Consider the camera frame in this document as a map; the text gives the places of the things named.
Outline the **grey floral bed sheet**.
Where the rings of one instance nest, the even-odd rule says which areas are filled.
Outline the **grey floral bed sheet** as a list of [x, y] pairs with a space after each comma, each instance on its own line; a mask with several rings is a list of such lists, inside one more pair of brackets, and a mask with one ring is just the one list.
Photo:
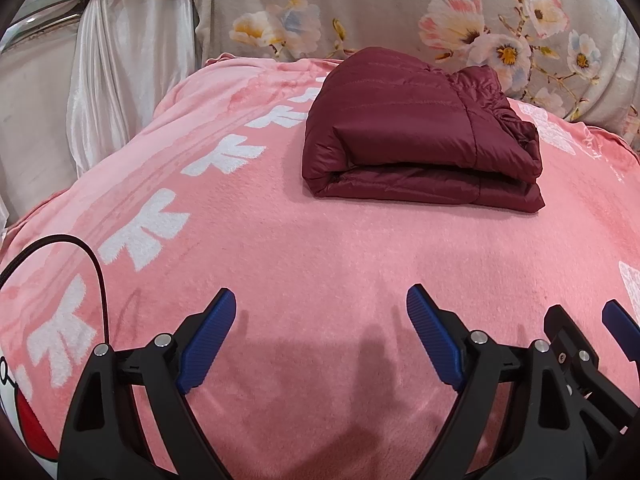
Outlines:
[[616, 0], [195, 1], [209, 58], [384, 47], [450, 72], [487, 65], [507, 96], [639, 143], [639, 38]]

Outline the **pink fleece blanket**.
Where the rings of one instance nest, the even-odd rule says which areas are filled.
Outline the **pink fleece blanket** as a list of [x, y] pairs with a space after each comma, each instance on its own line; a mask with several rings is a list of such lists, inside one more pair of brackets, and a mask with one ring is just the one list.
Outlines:
[[152, 124], [9, 230], [30, 256], [1, 293], [1, 355], [52, 442], [93, 348], [147, 344], [216, 292], [238, 313], [188, 397], [238, 479], [407, 479], [454, 392], [406, 312], [422, 284], [502, 344], [540, 338], [563, 306], [606, 376], [634, 366], [601, 322], [639, 310], [639, 162], [616, 136], [513, 108], [540, 134], [544, 208], [327, 200], [300, 171], [306, 114], [331, 64], [222, 56], [164, 97]]

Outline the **red white cartoon plush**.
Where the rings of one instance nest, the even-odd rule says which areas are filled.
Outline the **red white cartoon plush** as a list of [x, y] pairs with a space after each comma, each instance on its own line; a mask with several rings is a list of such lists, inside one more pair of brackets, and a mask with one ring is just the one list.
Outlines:
[[56, 479], [58, 450], [1, 356], [1, 478]]

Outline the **maroon puffer jacket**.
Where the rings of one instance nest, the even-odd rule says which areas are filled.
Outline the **maroon puffer jacket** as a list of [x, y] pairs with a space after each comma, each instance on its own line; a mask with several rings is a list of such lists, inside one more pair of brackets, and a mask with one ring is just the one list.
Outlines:
[[539, 134], [495, 71], [454, 73], [365, 48], [336, 66], [309, 110], [302, 177], [317, 197], [544, 208]]

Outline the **white satin curtain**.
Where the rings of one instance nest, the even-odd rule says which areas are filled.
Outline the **white satin curtain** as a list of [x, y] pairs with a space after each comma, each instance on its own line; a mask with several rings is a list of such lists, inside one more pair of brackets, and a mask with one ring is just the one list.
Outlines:
[[195, 70], [193, 0], [25, 0], [1, 38], [1, 222], [127, 144]]

